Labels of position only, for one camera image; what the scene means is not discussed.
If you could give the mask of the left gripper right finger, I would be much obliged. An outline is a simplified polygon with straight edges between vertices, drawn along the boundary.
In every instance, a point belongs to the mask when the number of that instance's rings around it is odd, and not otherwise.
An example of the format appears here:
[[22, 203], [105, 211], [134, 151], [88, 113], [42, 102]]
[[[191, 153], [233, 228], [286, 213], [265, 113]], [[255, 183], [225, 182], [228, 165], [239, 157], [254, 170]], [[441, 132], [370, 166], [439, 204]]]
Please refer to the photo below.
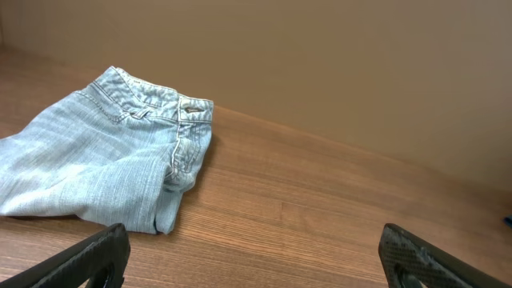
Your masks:
[[393, 223], [378, 254], [389, 288], [511, 288]]

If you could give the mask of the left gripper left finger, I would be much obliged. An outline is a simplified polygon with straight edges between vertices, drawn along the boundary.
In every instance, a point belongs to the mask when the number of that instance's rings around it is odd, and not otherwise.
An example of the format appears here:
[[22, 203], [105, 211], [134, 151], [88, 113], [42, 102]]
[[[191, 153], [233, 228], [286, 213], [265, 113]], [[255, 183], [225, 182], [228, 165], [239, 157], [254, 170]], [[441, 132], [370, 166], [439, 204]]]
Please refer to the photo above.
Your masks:
[[120, 288], [129, 256], [129, 235], [117, 223], [8, 278], [1, 288]]

